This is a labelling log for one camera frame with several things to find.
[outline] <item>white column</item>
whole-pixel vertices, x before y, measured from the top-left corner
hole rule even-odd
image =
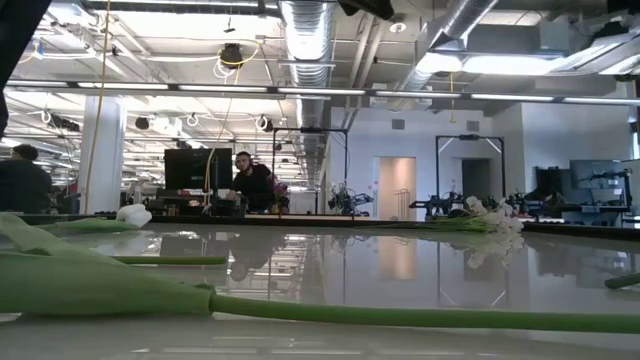
[[[117,211],[120,208],[120,183],[124,162],[124,134],[127,125],[127,110],[119,98],[104,97],[100,115],[100,127],[96,139],[95,131],[99,98],[87,96],[82,129],[80,176],[78,189],[82,194],[80,213]],[[96,141],[91,169],[91,183],[87,186],[89,157]],[[85,199],[88,197],[88,211]]]

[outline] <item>overhead lamp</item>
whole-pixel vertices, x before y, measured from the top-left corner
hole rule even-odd
[[[278,88],[282,94],[311,94],[311,95],[364,95],[365,90],[357,89],[324,89],[324,88]]]
[[[438,93],[431,91],[388,91],[378,90],[375,96],[381,97],[410,97],[410,98],[424,98],[424,99],[459,99],[462,95],[455,93]]]
[[[6,86],[40,86],[40,87],[68,87],[62,81],[38,81],[38,80],[9,80]]]
[[[553,101],[552,96],[535,96],[535,95],[499,95],[499,94],[471,94],[471,98],[475,100],[506,100],[506,101],[531,101],[531,102],[550,102]]]
[[[102,87],[99,82],[81,82],[78,86],[81,88],[97,88]],[[167,84],[146,84],[146,83],[104,83],[105,89],[123,89],[123,90],[168,90]]]
[[[473,56],[465,61],[462,71],[493,75],[544,75],[551,71],[553,60],[528,56]]]
[[[640,99],[608,99],[608,98],[564,98],[564,103],[585,105],[629,105],[640,106]]]
[[[184,91],[212,91],[212,92],[267,92],[264,86],[223,86],[223,85],[178,85]]]
[[[601,71],[600,75],[620,75],[631,72],[636,66],[640,64],[640,54],[630,56],[619,63],[611,66],[610,68]]]
[[[416,64],[416,69],[422,72],[459,72],[462,70],[462,61],[457,56],[426,53]]]
[[[136,128],[139,130],[149,129],[149,118],[140,116],[136,119]]]
[[[13,139],[7,139],[6,137],[3,137],[2,141],[0,141],[0,145],[13,148],[18,145],[22,145],[22,143]]]

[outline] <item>fluorescent light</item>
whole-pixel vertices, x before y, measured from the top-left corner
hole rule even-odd
[[[100,88],[101,83],[78,83],[81,88]],[[136,83],[104,83],[105,89],[127,89],[127,90],[167,90],[166,84],[136,84]]]
[[[259,139],[255,139],[255,140],[238,139],[238,140],[229,140],[229,142],[235,142],[235,143],[238,143],[238,144],[272,144],[273,143],[272,140],[259,140]]]
[[[462,70],[462,62],[457,56],[427,53],[420,59],[416,69],[427,73],[459,72]]]
[[[474,56],[464,63],[462,71],[494,75],[543,75],[556,64],[552,60],[528,56]]]
[[[178,85],[178,88],[184,91],[267,92],[264,86]]]
[[[507,100],[507,101],[553,101],[552,96],[534,96],[534,95],[500,95],[500,94],[471,94],[472,99],[476,100]]]
[[[612,67],[601,71],[600,75],[618,75],[618,74],[627,74],[633,70],[640,63],[640,54],[630,56],[619,63],[613,65]]]
[[[380,90],[376,91],[376,95],[379,97],[415,97],[415,98],[424,98],[424,99],[458,99],[462,95],[454,94],[454,93],[438,93],[438,92],[430,92],[430,91],[387,91]]]
[[[2,144],[3,146],[6,146],[6,147],[16,147],[18,145],[21,145],[22,143],[19,142],[19,141],[15,141],[13,139],[7,139],[5,137],[5,138],[2,138],[2,142],[0,142],[0,144]]]
[[[628,105],[640,106],[638,99],[608,99],[608,98],[564,98],[564,103],[585,104],[585,105]]]
[[[316,94],[316,95],[364,95],[365,90],[355,89],[323,89],[323,88],[278,88],[282,94]]]
[[[40,87],[68,87],[62,81],[32,81],[32,80],[9,80],[7,86],[40,86]]]

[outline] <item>door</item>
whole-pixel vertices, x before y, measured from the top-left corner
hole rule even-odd
[[[491,160],[462,160],[462,194],[486,198],[491,195]]]

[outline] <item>black metal frame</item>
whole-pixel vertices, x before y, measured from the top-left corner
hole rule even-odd
[[[460,141],[497,140],[500,142],[500,167],[502,172],[502,197],[507,197],[507,181],[504,168],[504,138],[500,136],[479,135],[436,135],[436,194],[440,196],[440,139],[458,139]]]
[[[290,127],[274,127],[273,142],[271,143],[271,151],[273,158],[271,159],[271,172],[276,175],[276,135],[278,131],[299,131],[301,134],[320,134],[338,132],[344,134],[344,184],[347,185],[347,174],[349,171],[349,131],[347,129],[328,129],[328,128],[290,128]]]

